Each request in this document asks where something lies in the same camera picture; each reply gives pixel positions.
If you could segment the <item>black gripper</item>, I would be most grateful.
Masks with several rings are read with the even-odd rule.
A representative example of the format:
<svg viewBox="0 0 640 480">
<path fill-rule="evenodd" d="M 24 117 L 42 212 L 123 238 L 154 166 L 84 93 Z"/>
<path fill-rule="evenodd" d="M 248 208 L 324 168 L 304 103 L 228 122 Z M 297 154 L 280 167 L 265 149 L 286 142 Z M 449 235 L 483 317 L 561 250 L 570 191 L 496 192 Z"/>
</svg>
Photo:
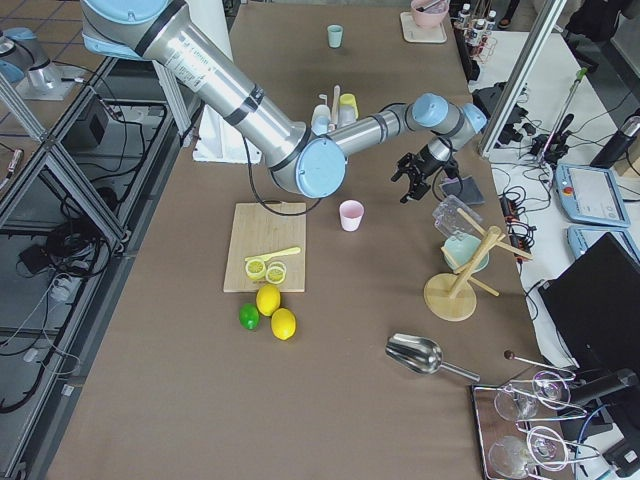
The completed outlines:
<svg viewBox="0 0 640 480">
<path fill-rule="evenodd" d="M 401 197 L 401 203 L 423 198 L 431 189 L 429 177 L 436 171 L 436 165 L 425 161 L 419 154 L 406 153 L 396 164 L 396 171 L 391 177 L 397 182 L 403 175 L 409 179 L 407 192 Z"/>
</svg>

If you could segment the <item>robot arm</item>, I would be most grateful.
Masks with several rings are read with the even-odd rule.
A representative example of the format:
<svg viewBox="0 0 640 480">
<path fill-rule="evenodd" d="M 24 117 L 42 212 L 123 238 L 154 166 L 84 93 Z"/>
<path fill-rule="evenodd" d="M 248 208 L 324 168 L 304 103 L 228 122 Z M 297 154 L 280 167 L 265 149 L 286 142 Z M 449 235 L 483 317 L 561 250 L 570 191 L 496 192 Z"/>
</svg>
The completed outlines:
<svg viewBox="0 0 640 480">
<path fill-rule="evenodd" d="M 407 131 L 434 133 L 419 153 L 418 170 L 430 175 L 487 123 L 471 103 L 458 107 L 425 93 L 316 136 L 305 123 L 290 120 L 192 22 L 186 2 L 84 1 L 81 9 L 88 50 L 166 67 L 263 153 L 276 185 L 308 198 L 325 198 L 341 186 L 350 155 Z"/>
</svg>

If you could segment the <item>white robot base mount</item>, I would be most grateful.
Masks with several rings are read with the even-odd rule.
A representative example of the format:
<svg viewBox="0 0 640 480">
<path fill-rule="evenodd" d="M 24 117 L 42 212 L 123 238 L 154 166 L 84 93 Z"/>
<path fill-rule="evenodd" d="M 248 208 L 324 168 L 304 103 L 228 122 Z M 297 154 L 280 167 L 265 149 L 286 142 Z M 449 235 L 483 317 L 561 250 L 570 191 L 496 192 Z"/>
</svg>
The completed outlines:
<svg viewBox="0 0 640 480">
<path fill-rule="evenodd" d="M 226 16 L 223 2 L 215 1 L 188 1 L 190 16 L 193 24 L 216 47 L 233 60 L 233 54 L 229 41 Z M 207 92 L 206 107 L 202 111 L 199 124 L 199 138 L 193 151 L 193 159 L 199 162 L 218 162 L 230 164 L 258 165 L 262 159 L 262 152 L 251 142 L 244 142 L 241 133 L 223 119 L 217 110 L 210 107 L 214 98 L 217 103 L 222 101 L 222 94 L 227 93 L 227 86 L 215 86 L 201 90 Z"/>
</svg>

